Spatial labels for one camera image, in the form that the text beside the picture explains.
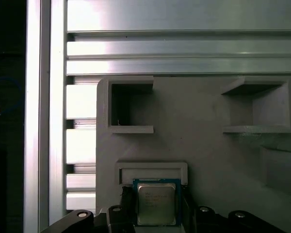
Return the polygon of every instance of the vertical aluminum profile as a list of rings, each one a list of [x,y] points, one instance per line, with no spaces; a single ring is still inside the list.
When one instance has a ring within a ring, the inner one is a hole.
[[[24,233],[49,225],[50,0],[27,0]]]
[[[65,68],[66,0],[51,1],[49,102],[49,224],[66,214],[65,207]]]

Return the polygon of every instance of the reflective metal surface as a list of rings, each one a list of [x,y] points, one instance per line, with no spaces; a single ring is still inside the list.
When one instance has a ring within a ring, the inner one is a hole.
[[[96,173],[96,164],[75,164],[74,173]]]
[[[69,32],[291,30],[291,0],[68,0]]]
[[[68,129],[66,131],[66,163],[96,162],[96,130]]]
[[[67,85],[66,118],[96,118],[97,84]]]
[[[161,58],[70,60],[67,75],[291,73],[291,58]]]
[[[138,184],[138,224],[149,226],[176,224],[176,185]]]
[[[96,194],[94,191],[70,191],[66,195],[67,210],[94,210]]]
[[[201,40],[199,37],[151,40],[68,42],[69,59],[147,57],[291,57],[291,39],[261,40],[229,38]]]
[[[51,1],[49,102],[49,224],[66,214],[65,207],[65,53],[66,0]]]
[[[95,174],[67,174],[66,185],[68,191],[95,191]]]
[[[50,1],[28,0],[24,233],[49,225],[49,23]]]

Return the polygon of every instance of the dark background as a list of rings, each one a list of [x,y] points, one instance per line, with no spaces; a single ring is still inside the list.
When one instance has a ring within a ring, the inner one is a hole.
[[[0,233],[23,232],[26,0],[0,0]]]

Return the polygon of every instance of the black mount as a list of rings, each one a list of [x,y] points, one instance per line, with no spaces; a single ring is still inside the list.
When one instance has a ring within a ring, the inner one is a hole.
[[[186,233],[284,233],[246,211],[232,211],[228,218],[207,206],[197,206],[189,188],[181,188],[182,225]],[[123,187],[121,202],[107,213],[94,217],[87,210],[75,210],[55,222],[42,233],[135,233],[132,219],[136,197],[131,187]]]

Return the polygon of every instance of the blue cable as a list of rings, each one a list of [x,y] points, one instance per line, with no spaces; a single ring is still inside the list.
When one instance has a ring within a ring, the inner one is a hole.
[[[20,84],[15,79],[12,79],[12,78],[9,78],[9,77],[0,77],[0,81],[10,81],[10,82],[14,83],[18,87],[19,92],[21,93]],[[19,98],[18,102],[16,104],[14,104],[12,107],[10,107],[10,108],[8,108],[8,109],[0,112],[0,115],[5,114],[5,113],[8,113],[8,112],[11,112],[11,111],[13,111],[14,109],[16,109],[20,105],[21,105],[21,98]]]

